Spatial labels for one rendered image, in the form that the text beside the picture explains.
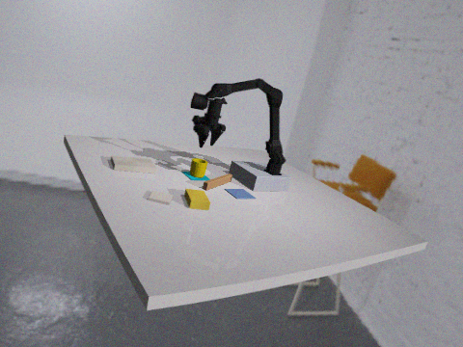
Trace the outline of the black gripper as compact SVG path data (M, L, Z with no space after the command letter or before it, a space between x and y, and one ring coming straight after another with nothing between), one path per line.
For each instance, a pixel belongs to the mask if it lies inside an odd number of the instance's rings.
M203 147L210 130L210 145L213 146L217 139L222 135L222 133L224 133L222 131L226 130L226 126L218 122L219 118L221 118L220 114L206 112L204 115L206 116L204 124L194 124L193 130L198 134L200 147Z

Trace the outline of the yellow rectangular block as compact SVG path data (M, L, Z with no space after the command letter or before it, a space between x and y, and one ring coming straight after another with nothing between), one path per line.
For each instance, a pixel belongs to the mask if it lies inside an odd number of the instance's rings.
M209 209L210 201L204 191L185 189L184 197L190 209Z

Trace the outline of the yellow cup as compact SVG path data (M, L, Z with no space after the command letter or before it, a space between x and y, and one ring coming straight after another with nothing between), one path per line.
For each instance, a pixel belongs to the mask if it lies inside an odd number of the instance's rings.
M204 177L207 162L203 159L193 158L191 162L190 174L195 177Z

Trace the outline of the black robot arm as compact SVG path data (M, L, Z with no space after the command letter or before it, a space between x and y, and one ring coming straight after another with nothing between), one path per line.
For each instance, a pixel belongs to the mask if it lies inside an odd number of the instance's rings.
M273 88L260 78L233 84L217 83L212 85L210 91L206 94L194 93L191 101L191 108L204 110L206 109L208 103L208 112L213 114L220 114L222 104L228 104L223 96L234 92L244 92L254 89L260 89L263 93L266 94L266 99L269 106L270 139L268 142L266 141L266 150L269 153L269 157L271 159L269 159L265 171L272 175L282 175L280 172L282 165L286 162L286 159L283 156L284 152L279 132L279 113L280 106L283 101L283 92L281 90ZM215 97L223 98L220 99Z

